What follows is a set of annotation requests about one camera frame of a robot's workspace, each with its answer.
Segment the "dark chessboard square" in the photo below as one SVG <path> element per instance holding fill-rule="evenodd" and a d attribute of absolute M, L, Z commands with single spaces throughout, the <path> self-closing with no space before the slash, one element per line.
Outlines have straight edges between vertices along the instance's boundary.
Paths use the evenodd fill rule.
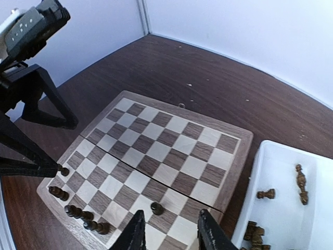
<path fill-rule="evenodd" d="M 179 152 L 172 148 L 168 153 L 168 155 L 166 156 L 166 158 L 164 159 L 163 163 L 176 170 L 180 170 L 187 156 L 188 155 L 185 155 L 184 153 Z"/>
<path fill-rule="evenodd" d="M 99 129 L 94 129 L 94 131 L 89 135 L 88 140 L 96 145 L 104 135 L 104 132 L 100 131 Z"/>
<path fill-rule="evenodd" d="M 98 164 L 100 160 L 105 156 L 105 151 L 95 146 L 93 150 L 88 154 L 87 158 L 94 164 Z"/>
<path fill-rule="evenodd" d="M 148 224 L 162 231 L 163 233 L 168 233 L 176 218 L 176 214 L 165 209 L 164 212 L 159 216 L 152 215 L 148 221 Z"/>
<path fill-rule="evenodd" d="M 104 213 L 104 211 L 107 209 L 107 207 L 111 203 L 111 199 L 107 197 L 104 193 L 102 193 L 100 190 L 97 190 L 97 193 L 94 195 L 92 200 L 89 202 L 89 206 L 99 213 L 100 215 Z"/>
<path fill-rule="evenodd" d="M 99 167 L 96 167 L 94 171 L 90 174 L 87 181 L 94 185 L 96 188 L 100 188 L 105 179 L 107 178 L 108 173 L 102 170 Z"/>
<path fill-rule="evenodd" d="M 71 201 L 68 204 L 69 205 L 74 205 L 75 207 L 79 207 L 80 209 L 85 208 L 85 206 L 87 205 L 86 202 L 84 202 L 76 194 L 73 196 L 73 198 L 71 199 Z"/>
<path fill-rule="evenodd" d="M 64 184 L 64 181 L 59 176 L 55 176 L 49 186 L 57 186 L 58 188 L 62 188 Z"/>
<path fill-rule="evenodd" d="M 144 174 L 147 174 L 148 176 L 153 176 L 159 165 L 159 161 L 145 155 L 145 157 L 137 166 L 137 170 L 141 171 Z"/>
<path fill-rule="evenodd" d="M 189 122 L 183 130 L 183 135 L 197 140 L 203 131 L 203 127 L 192 122 Z"/>
<path fill-rule="evenodd" d="M 191 155 L 204 161 L 208 161 L 210 155 L 213 152 L 214 147 L 207 145 L 206 143 L 203 142 L 197 142 L 195 147 L 192 150 Z"/>
<path fill-rule="evenodd" d="M 71 166 L 74 170 L 83 162 L 84 156 L 81 155 L 78 151 L 72 155 L 72 157 L 67 161 L 67 164 Z"/>
<path fill-rule="evenodd" d="M 126 210 L 129 210 L 138 197 L 139 193 L 124 185 L 113 200 Z"/>
<path fill-rule="evenodd" d="M 109 239 L 111 238 L 112 234 L 115 232 L 116 228 L 114 225 L 110 224 L 106 219 L 104 219 L 103 217 L 101 217 L 97 223 L 107 223 L 108 227 L 109 227 L 109 233 L 107 234 L 99 234 L 96 231 L 93 231 L 92 234 L 98 238 L 100 241 L 102 241 L 104 244 L 106 244 Z"/>
<path fill-rule="evenodd" d="M 161 127 L 165 127 L 169 123 L 171 118 L 172 118 L 172 116 L 170 116 L 166 113 L 158 112 L 158 114 L 154 117 L 154 119 L 151 122 L 155 123 Z"/>
<path fill-rule="evenodd" d="M 139 103 L 134 103 L 126 112 L 133 116 L 138 116 L 144 109 L 145 106 Z"/>
<path fill-rule="evenodd" d="M 132 148 L 146 154 L 153 143 L 153 139 L 146 137 L 145 135 L 140 135 L 136 142 L 133 144 Z"/>
<path fill-rule="evenodd" d="M 188 199 L 183 210 L 181 211 L 180 216 L 197 224 L 198 214 L 202 209 L 208 209 L 208 207 L 195 201 L 194 199 Z"/>
<path fill-rule="evenodd" d="M 204 169 L 201 175 L 200 180 L 218 188 L 220 187 L 225 172 L 226 171 L 224 169 L 217 168 L 213 165 L 207 164 L 206 168 Z"/>
<path fill-rule="evenodd" d="M 197 179 L 179 172 L 171 187 L 185 195 L 190 195 L 196 183 Z"/>
<path fill-rule="evenodd" d="M 133 121 L 132 125 L 130 126 L 130 129 L 141 134 L 146 129 L 148 124 L 149 121 L 146 121 L 138 117 L 135 119 L 135 121 Z"/>
<path fill-rule="evenodd" d="M 75 171 L 71 178 L 69 178 L 67 186 L 69 186 L 69 188 L 76 193 L 83 184 L 83 182 L 84 178 L 82 177 L 82 175 Z"/>
<path fill-rule="evenodd" d="M 115 108 L 106 118 L 108 118 L 111 121 L 117 122 L 123 116 L 123 114 L 124 114 L 123 111 Z"/>
<path fill-rule="evenodd" d="M 118 140 L 126 129 L 127 128 L 125 128 L 124 126 L 116 123 L 115 125 L 113 125 L 113 127 L 109 130 L 107 134 Z"/>
<path fill-rule="evenodd" d="M 122 143 L 121 141 L 117 141 L 114 146 L 109 150 L 109 153 L 115 158 L 122 159 L 129 149 L 130 146 Z"/>
<path fill-rule="evenodd" d="M 220 140 L 217 143 L 217 148 L 233 154 L 237 145 L 238 139 L 232 138 L 226 134 L 221 134 Z"/>
<path fill-rule="evenodd" d="M 186 248 L 187 245 L 167 235 L 158 250 L 185 250 Z"/>
<path fill-rule="evenodd" d="M 127 178 L 130 176 L 132 173 L 133 168 L 128 166 L 127 164 L 123 162 L 118 162 L 118 164 L 115 166 L 113 171 L 111 172 L 111 176 L 116 178 L 118 181 L 125 183 Z"/>
<path fill-rule="evenodd" d="M 123 221 L 120 223 L 120 226 L 118 227 L 118 229 L 120 231 L 123 231 L 125 229 L 125 227 L 127 226 L 127 224 L 129 223 L 129 221 L 133 218 L 133 214 L 131 212 L 128 212 L 127 215 L 125 216 L 125 218 L 123 219 Z"/>
<path fill-rule="evenodd" d="M 153 179 L 150 179 L 142 195 L 151 199 L 153 202 L 160 202 L 167 191 L 167 187 Z"/>
<path fill-rule="evenodd" d="M 163 143 L 169 147 L 172 147 L 175 141 L 177 140 L 179 134 L 176 132 L 173 132 L 169 129 L 164 129 L 163 132 L 158 137 L 157 141 L 160 143 Z"/>

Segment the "white wall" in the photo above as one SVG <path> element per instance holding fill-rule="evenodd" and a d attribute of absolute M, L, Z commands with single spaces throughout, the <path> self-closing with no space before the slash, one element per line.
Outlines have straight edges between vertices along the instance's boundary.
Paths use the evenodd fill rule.
<path fill-rule="evenodd" d="M 333 107 L 333 1 L 146 2 L 154 34 L 254 66 Z"/>
<path fill-rule="evenodd" d="M 40 0 L 0 2 L 0 22 L 10 11 L 29 9 Z M 141 38 L 143 33 L 136 0 L 60 0 L 71 20 L 51 37 L 46 47 L 27 63 L 37 63 L 48 70 L 57 86 L 94 62 L 124 45 Z M 7 115 L 12 120 L 21 115 L 22 104 Z"/>

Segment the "dark wooden table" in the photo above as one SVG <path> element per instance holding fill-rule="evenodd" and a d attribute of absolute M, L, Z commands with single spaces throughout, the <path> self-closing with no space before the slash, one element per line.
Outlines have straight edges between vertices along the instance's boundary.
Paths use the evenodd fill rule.
<path fill-rule="evenodd" d="M 236 225 L 253 158 L 263 140 L 333 158 L 332 110 L 256 69 L 152 35 L 105 57 L 59 88 L 79 118 L 76 130 L 48 128 L 21 119 L 16 125 L 58 159 L 122 90 L 175 105 L 184 103 L 187 109 L 254 133 L 248 160 L 221 223 L 228 236 Z M 42 100 L 40 107 L 56 114 L 48 99 Z M 1 150 L 6 156 L 22 158 L 8 149 Z M 38 197 L 41 180 L 2 177 L 17 249 L 82 249 Z"/>

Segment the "white plastic tray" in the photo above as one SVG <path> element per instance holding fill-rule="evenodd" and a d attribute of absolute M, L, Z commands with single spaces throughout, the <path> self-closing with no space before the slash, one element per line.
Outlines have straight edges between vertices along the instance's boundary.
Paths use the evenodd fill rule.
<path fill-rule="evenodd" d="M 309 203 L 302 205 L 296 164 L 306 176 Z M 275 199 L 257 199 L 257 191 L 275 189 Z M 243 240 L 247 223 L 265 229 L 264 244 L 272 250 L 333 249 L 333 160 L 271 141 L 263 141 L 255 156 L 243 208 L 232 242 Z"/>

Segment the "wooden chessboard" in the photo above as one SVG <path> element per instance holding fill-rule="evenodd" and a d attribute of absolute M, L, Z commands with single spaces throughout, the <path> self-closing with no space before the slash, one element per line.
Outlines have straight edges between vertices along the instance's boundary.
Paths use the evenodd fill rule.
<path fill-rule="evenodd" d="M 220 221 L 236 187 L 252 133 L 151 98 L 122 92 L 59 160 L 70 174 L 45 178 L 38 194 L 87 249 L 108 249 L 133 214 L 145 213 L 147 248 L 197 249 L 206 208 Z M 48 193 L 58 186 L 66 202 Z M 156 216 L 152 202 L 165 212 Z M 63 207 L 91 211 L 111 231 L 86 231 Z"/>

